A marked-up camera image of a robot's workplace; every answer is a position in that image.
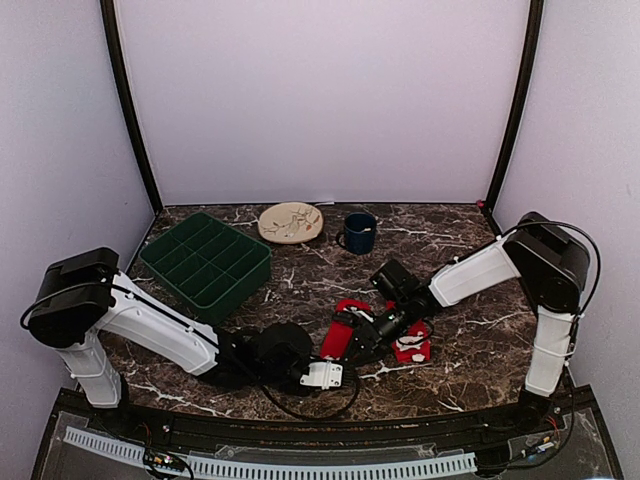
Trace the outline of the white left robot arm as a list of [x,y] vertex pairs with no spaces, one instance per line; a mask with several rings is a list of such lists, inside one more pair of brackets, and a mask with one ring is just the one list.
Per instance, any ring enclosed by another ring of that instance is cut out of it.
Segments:
[[192,320],[147,294],[101,247],[51,264],[20,325],[62,358],[101,417],[120,436],[141,427],[124,397],[125,380],[98,334],[106,331],[156,353],[199,381],[224,389],[274,386],[297,390],[312,365],[312,343],[287,322],[230,333]]

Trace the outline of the green divided plastic tray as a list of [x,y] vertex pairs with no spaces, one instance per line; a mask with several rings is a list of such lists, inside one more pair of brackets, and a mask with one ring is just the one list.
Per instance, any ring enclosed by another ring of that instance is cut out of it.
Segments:
[[195,213],[144,247],[140,259],[199,321],[221,324],[271,277],[271,249]]

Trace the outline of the red santa sock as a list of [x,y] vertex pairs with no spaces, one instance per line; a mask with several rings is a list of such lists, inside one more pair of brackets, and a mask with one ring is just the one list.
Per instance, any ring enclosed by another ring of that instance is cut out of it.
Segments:
[[395,340],[391,348],[399,363],[423,363],[430,359],[430,328],[418,320],[409,330]]
[[335,307],[328,332],[320,348],[320,357],[323,359],[341,359],[347,350],[355,328],[359,324],[359,316],[356,311],[371,312],[371,307],[366,302],[355,299],[343,299]]

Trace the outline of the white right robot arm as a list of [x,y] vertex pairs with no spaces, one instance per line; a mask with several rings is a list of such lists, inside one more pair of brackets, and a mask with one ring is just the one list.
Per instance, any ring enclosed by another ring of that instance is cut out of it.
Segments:
[[400,338],[419,320],[429,320],[445,308],[511,279],[521,281],[534,305],[537,330],[525,377],[528,396],[510,413],[510,424],[521,434],[534,432],[549,416],[544,398],[555,392],[571,357],[577,324],[591,296],[585,288],[593,247],[583,245],[587,234],[537,212],[487,245],[445,264],[422,281],[399,261],[384,263],[371,284],[392,302],[377,316],[363,315],[355,324],[343,361],[363,365]]

